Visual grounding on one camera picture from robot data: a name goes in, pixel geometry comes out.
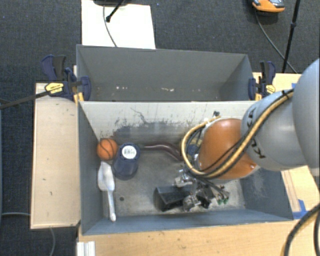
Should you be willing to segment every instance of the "orange object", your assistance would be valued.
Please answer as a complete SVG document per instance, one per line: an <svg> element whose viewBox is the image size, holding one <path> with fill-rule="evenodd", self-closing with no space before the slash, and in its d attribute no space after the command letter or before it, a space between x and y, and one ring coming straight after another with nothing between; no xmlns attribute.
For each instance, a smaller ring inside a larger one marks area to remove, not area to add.
<svg viewBox="0 0 320 256"><path fill-rule="evenodd" d="M283 5L281 7L276 7L270 0L259 0L257 2L258 4L253 1L252 5L254 6L254 8L261 12L281 13L285 10L285 7Z"/></svg>
<svg viewBox="0 0 320 256"><path fill-rule="evenodd" d="M112 160L118 151L118 145L112 138L102 138L96 147L96 153L101 160Z"/></svg>
<svg viewBox="0 0 320 256"><path fill-rule="evenodd" d="M235 118L219 119L214 122L205 132L201 144L198 163L201 170L210 167L226 151L228 151L241 138L241 120ZM218 167L223 160L229 156L228 153L215 165L210 167L205 173ZM220 180L239 179L250 174L257 164L244 153L239 161L224 175L219 177Z"/></svg>

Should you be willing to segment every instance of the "white paper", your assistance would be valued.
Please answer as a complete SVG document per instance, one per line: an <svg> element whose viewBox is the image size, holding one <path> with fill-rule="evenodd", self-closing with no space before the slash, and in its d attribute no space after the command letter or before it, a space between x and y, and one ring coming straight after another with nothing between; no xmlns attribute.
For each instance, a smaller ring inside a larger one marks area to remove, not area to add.
<svg viewBox="0 0 320 256"><path fill-rule="evenodd" d="M81 0L82 44L86 46L114 46L104 18L114 7L103 7L92 0ZM127 4L120 7L107 23L109 32L118 47L155 49L151 9L148 5Z"/></svg>

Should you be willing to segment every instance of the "blue tape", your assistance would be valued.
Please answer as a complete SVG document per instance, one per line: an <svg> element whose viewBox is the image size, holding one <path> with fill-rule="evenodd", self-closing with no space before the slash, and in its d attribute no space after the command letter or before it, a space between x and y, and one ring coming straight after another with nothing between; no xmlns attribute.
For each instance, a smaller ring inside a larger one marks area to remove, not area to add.
<svg viewBox="0 0 320 256"><path fill-rule="evenodd" d="M308 212L308 211L306 210L306 206L305 206L304 201L303 201L303 200L300 200L300 199L298 199L298 201L299 201L299 205L300 205L301 211L295 211L295 212L292 213L293 218L294 218L295 220L301 219L301 218L302 218L303 216L305 216L306 213Z"/></svg>

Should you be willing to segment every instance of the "small basketball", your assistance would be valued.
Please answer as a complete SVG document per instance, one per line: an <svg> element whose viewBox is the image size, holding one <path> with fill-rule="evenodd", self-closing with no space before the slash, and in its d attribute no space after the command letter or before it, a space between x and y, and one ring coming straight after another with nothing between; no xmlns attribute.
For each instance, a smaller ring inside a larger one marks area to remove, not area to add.
<svg viewBox="0 0 320 256"><path fill-rule="evenodd" d="M101 160L112 160L118 151L118 145L112 138L102 138L96 147L96 153Z"/></svg>

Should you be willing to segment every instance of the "gray carpet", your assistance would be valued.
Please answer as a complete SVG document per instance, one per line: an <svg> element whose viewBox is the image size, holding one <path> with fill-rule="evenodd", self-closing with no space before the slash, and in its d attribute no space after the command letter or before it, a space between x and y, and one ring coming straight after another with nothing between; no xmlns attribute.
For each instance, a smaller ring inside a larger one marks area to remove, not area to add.
<svg viewBox="0 0 320 256"><path fill-rule="evenodd" d="M254 71L259 61L283 60L259 29L247 0L132 0L151 5L157 48L246 53ZM260 17L270 38L285 53L295 1L277 17ZM319 58L320 2L301 1L289 61L301 73ZM39 65L48 55L76 63L81 43L80 0L2 0L0 7L0 98L14 101L34 93L44 80ZM2 111L3 212L30 212L33 103ZM3 217L0 255L49 255L49 231L29 231L28 218ZM75 254L75 228L55 229L55 256Z"/></svg>

